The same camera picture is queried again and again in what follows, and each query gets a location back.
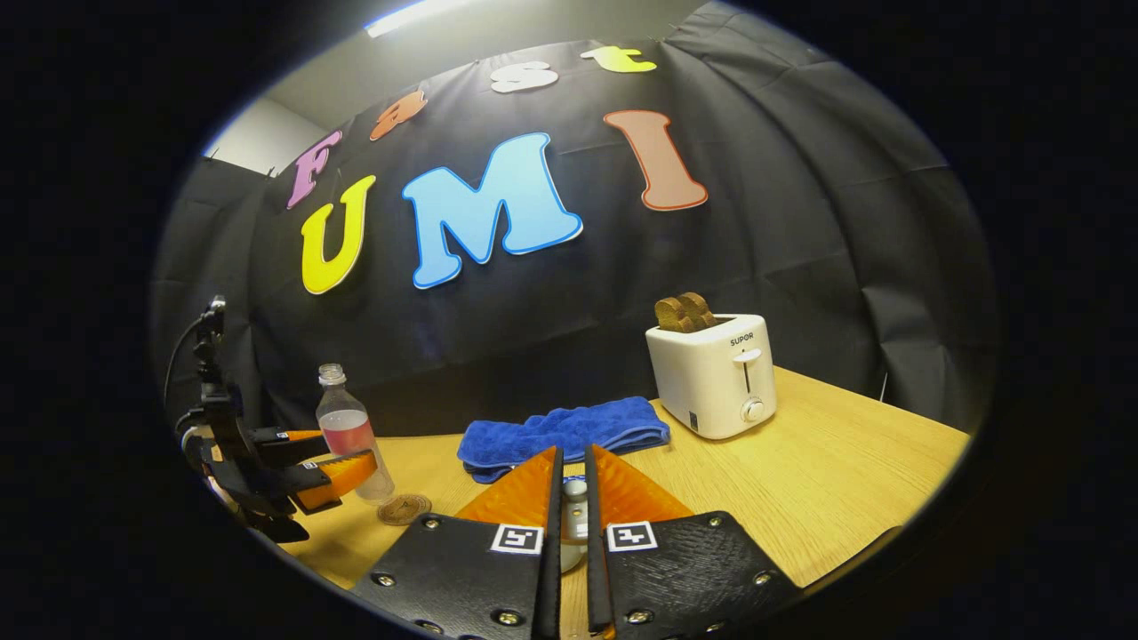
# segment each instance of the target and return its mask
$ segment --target foam letter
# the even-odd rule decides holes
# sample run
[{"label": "foam letter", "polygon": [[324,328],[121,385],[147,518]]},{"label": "foam letter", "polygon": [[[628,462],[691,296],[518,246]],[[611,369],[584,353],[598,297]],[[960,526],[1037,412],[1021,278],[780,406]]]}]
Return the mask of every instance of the foam letter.
[{"label": "foam letter", "polygon": [[576,238],[580,218],[566,211],[545,164],[547,133],[527,133],[490,153],[481,184],[471,189],[450,169],[423,173],[403,188],[414,203],[419,269],[412,281],[427,289],[459,276],[462,260],[447,249],[446,231],[475,259],[490,259],[498,211],[505,205],[509,231],[502,248],[525,254]]},{"label": "foam letter", "polygon": [[593,58],[596,64],[617,73],[643,73],[655,68],[655,63],[637,61],[629,56],[640,56],[640,49],[621,49],[620,47],[601,47],[585,51],[582,58]]},{"label": "foam letter", "polygon": [[376,118],[376,128],[371,130],[370,136],[372,142],[379,140],[386,136],[388,131],[395,129],[396,124],[411,120],[413,115],[422,110],[423,105],[426,104],[427,98],[423,98],[422,91],[412,91],[411,93],[399,98],[398,101],[390,107],[387,107],[387,109],[385,109],[384,113],[379,114],[379,117]]},{"label": "foam letter", "polygon": [[554,71],[543,71],[547,68],[550,68],[550,65],[538,60],[502,67],[490,74],[490,80],[494,81],[494,84],[490,84],[490,89],[498,93],[509,93],[511,91],[553,84],[558,80],[558,73]]},{"label": "foam letter", "polygon": [[344,190],[340,202],[344,203],[344,244],[339,253],[330,261],[324,261],[324,227],[332,213],[332,205],[327,204],[300,227],[304,236],[304,249],[300,254],[300,279],[308,293],[320,295],[344,281],[348,271],[355,266],[363,246],[363,218],[368,189],[376,182],[374,175],[361,179]]},{"label": "foam letter", "polygon": [[292,184],[292,197],[288,199],[288,206],[284,208],[292,208],[296,203],[303,200],[316,188],[312,177],[324,170],[324,165],[328,164],[328,147],[339,142],[343,137],[341,132],[333,131],[331,136],[316,142],[315,147],[300,154],[296,161],[296,182]]},{"label": "foam letter", "polygon": [[708,190],[692,180],[668,136],[668,116],[645,110],[612,112],[604,122],[622,131],[636,154],[648,184],[641,195],[644,206],[673,211],[707,202]]}]

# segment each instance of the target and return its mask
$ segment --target ceiling light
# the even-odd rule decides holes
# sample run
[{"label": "ceiling light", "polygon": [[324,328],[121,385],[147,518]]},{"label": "ceiling light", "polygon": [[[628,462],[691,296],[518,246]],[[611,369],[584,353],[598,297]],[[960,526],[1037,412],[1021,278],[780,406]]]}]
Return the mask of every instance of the ceiling light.
[{"label": "ceiling light", "polygon": [[415,2],[414,5],[404,7],[394,14],[388,14],[378,18],[374,22],[364,25],[363,28],[368,32],[368,35],[377,38],[389,31],[395,31],[407,23],[440,14],[447,9],[465,5],[470,0],[422,0],[421,2]]}]

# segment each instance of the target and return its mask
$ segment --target toaster knob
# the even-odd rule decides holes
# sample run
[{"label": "toaster knob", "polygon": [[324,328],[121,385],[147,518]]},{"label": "toaster knob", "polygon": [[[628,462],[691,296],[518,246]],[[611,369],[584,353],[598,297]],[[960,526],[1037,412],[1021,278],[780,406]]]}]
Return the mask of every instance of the toaster knob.
[{"label": "toaster knob", "polygon": [[743,421],[757,422],[762,417],[762,401],[748,400],[743,403]]}]

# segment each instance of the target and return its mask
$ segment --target ceiling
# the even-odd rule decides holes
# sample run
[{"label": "ceiling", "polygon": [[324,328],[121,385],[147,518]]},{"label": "ceiling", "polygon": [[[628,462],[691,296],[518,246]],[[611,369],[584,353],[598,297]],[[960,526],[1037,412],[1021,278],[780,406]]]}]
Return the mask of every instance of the ceiling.
[{"label": "ceiling", "polygon": [[360,25],[358,33],[286,76],[265,97],[331,130],[397,91],[479,58],[574,40],[619,44],[663,38],[704,2],[469,0],[376,39]]}]

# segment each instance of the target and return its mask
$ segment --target yellow letter u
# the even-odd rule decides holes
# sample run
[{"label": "yellow letter u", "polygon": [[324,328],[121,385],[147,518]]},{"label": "yellow letter u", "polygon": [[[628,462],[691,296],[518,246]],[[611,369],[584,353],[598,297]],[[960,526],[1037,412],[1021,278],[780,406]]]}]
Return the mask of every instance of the yellow letter u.
[{"label": "yellow letter u", "polygon": [[324,261],[324,225],[332,214],[332,205],[327,204],[313,213],[300,227],[304,251],[300,255],[300,279],[310,294],[320,295],[344,281],[348,271],[360,257],[363,246],[363,215],[368,189],[376,182],[369,175],[344,190],[344,244],[336,257]]}]

